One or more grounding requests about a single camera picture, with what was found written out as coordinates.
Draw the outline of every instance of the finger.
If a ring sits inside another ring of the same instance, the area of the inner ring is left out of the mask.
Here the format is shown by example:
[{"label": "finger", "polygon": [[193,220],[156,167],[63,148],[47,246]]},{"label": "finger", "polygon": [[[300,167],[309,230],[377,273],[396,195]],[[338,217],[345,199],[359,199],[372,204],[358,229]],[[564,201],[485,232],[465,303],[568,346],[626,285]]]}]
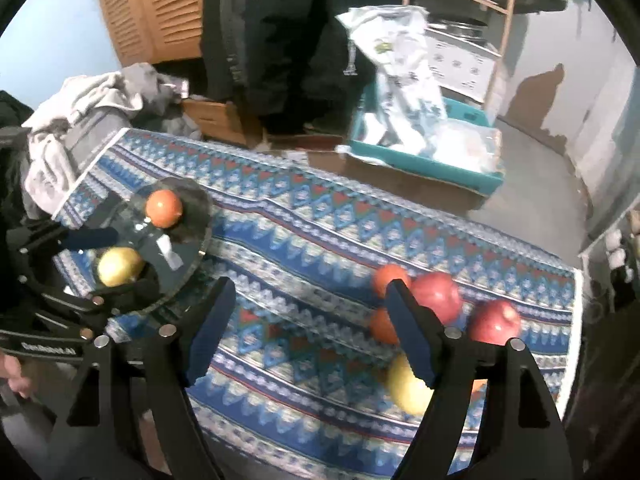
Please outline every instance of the finger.
[{"label": "finger", "polygon": [[28,377],[9,379],[9,388],[11,388],[11,391],[20,394],[23,398],[31,395],[32,387],[33,382]]},{"label": "finger", "polygon": [[5,379],[18,378],[21,374],[22,366],[16,357],[6,354],[0,356],[0,377]]}]

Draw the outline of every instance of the blue tablecloth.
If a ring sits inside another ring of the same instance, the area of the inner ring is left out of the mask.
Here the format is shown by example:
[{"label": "blue tablecloth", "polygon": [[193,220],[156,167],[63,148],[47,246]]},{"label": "blue tablecloth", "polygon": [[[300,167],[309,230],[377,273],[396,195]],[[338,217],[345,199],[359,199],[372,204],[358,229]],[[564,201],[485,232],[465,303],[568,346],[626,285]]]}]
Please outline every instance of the blue tablecloth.
[{"label": "blue tablecloth", "polygon": [[[580,274],[501,232],[272,156],[144,130],[122,132],[82,176],[57,218],[81,226],[114,191],[194,178],[215,204],[213,240],[194,282],[236,284],[238,304],[209,373],[190,390],[204,430],[304,478],[393,474],[420,423],[383,387],[395,349],[367,329],[377,267],[444,270],[460,286],[464,328],[474,305],[507,297],[520,337],[562,413],[579,339]],[[95,286],[88,254],[56,259],[75,294]],[[168,307],[186,307],[198,286]],[[120,320],[126,328],[126,320]],[[483,394],[472,398],[451,471],[471,456]]]}]

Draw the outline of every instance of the drawstring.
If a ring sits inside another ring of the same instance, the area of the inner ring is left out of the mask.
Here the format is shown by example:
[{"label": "drawstring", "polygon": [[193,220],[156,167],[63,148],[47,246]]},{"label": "drawstring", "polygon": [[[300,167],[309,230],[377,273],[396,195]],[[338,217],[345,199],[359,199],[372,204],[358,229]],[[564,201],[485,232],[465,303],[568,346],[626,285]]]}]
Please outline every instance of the drawstring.
[{"label": "drawstring", "polygon": [[356,72],[356,44],[349,40],[349,63],[342,73],[344,75],[358,75]]}]

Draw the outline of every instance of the louvered wooden door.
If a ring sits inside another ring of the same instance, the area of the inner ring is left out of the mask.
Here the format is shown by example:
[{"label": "louvered wooden door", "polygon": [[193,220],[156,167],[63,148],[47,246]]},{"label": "louvered wooden door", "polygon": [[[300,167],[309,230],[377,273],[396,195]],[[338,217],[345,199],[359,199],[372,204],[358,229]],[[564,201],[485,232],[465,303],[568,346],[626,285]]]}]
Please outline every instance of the louvered wooden door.
[{"label": "louvered wooden door", "polygon": [[200,57],[202,0],[100,0],[120,62]]}]

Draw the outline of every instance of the white container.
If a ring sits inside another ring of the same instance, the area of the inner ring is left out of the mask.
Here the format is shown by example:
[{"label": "white container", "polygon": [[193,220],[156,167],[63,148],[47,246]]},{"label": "white container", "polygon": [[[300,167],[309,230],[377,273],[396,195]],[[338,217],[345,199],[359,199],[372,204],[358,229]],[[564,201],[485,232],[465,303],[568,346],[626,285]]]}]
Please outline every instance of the white container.
[{"label": "white container", "polygon": [[429,68],[438,84],[484,103],[500,55],[439,30],[426,30]]}]

